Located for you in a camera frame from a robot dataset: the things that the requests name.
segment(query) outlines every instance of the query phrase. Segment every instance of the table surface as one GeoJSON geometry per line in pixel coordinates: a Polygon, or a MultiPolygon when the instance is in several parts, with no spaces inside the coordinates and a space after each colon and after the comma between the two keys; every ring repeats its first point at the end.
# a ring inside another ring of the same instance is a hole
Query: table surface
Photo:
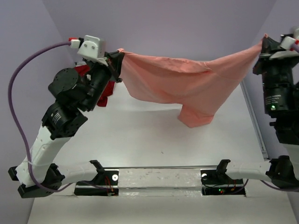
{"type": "Polygon", "coordinates": [[[263,161],[241,87],[211,124],[188,128],[181,105],[132,98],[117,84],[107,107],[84,113],[88,121],[62,148],[56,164],[98,160],[104,167],[217,165],[222,159],[263,161]]]}
{"type": "MultiPolygon", "coordinates": [[[[263,161],[238,86],[213,122],[190,129],[180,105],[138,101],[117,84],[106,108],[85,113],[88,122],[61,150],[56,164],[99,160],[104,167],[217,165],[221,159],[263,161]]],[[[287,194],[250,181],[243,196],[64,196],[35,200],[28,224],[295,224],[287,194]]]]}

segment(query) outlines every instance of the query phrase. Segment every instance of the folded red fabric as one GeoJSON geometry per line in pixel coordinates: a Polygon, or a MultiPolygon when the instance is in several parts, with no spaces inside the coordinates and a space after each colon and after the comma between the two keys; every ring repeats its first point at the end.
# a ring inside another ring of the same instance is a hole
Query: folded red fabric
{"type": "MultiPolygon", "coordinates": [[[[81,65],[81,66],[76,66],[74,69],[77,71],[77,73],[80,76],[83,76],[85,73],[87,73],[89,71],[89,66],[88,65],[81,65]]],[[[97,103],[98,106],[101,106],[101,107],[106,107],[107,106],[108,97],[113,94],[114,83],[115,82],[109,81],[109,83],[107,84],[107,86],[106,86],[104,92],[102,93],[100,99],[98,100],[98,103],[97,103]]]]}

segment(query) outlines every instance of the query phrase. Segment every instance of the pink fabric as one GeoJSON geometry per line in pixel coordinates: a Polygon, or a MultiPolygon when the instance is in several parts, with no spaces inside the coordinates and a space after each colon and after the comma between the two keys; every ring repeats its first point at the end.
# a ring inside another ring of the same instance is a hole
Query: pink fabric
{"type": "Polygon", "coordinates": [[[220,106],[246,76],[261,51],[257,45],[213,61],[125,53],[121,78],[136,99],[182,104],[178,119],[188,127],[211,123],[220,106]]]}

